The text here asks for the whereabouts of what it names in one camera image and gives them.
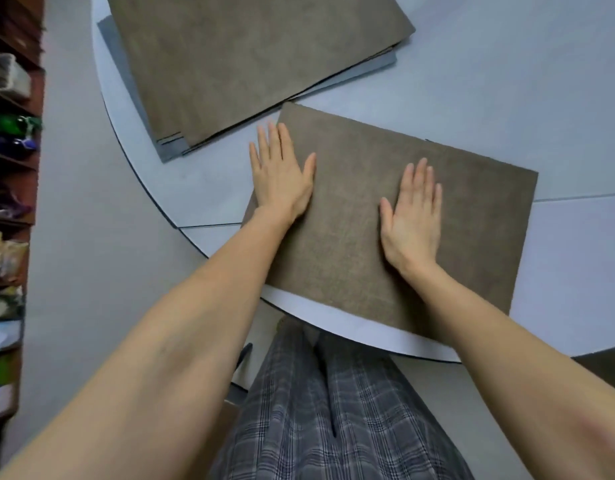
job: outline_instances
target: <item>gray floor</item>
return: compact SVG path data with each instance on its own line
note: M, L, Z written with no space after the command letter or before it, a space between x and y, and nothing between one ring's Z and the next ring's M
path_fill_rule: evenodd
M8 427L4 461L59 412L147 308L202 262L152 204L115 139L94 69L89 0L48 0L46 25L46 129L21 410ZM250 331L254 355L239 383L254 378L279 316L259 307ZM530 478L463 366L395 360L476 478Z

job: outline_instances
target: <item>plaid pants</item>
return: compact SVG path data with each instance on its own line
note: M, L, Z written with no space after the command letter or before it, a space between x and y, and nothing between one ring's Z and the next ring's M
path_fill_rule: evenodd
M285 319L209 477L472 479L390 357Z

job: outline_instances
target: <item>white plastic container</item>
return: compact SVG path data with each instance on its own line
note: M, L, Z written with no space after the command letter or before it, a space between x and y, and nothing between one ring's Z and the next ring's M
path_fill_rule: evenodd
M25 100L31 96L31 77L16 62L13 54L0 54L0 94Z

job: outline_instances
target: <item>brown board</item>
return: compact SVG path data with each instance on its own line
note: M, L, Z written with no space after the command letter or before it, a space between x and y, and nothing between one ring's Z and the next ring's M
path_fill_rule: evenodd
M379 200L394 205L409 162L426 157L443 184L437 261L506 314L538 174L297 104L287 125L301 165L317 153L310 207L287 233L267 283L354 315L431 338L420 298L385 261ZM243 218L256 207L255 196Z
M109 0L156 139L190 146L414 32L395 0Z

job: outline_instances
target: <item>white table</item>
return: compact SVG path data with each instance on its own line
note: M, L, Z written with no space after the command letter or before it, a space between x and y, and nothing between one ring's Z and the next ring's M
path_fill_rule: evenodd
M615 346L615 0L397 0L417 32L396 66L301 103L540 172L511 316L561 352ZM162 164L96 23L101 92L127 159L205 255L238 230L259 121ZM394 353L451 348L266 286L323 330Z

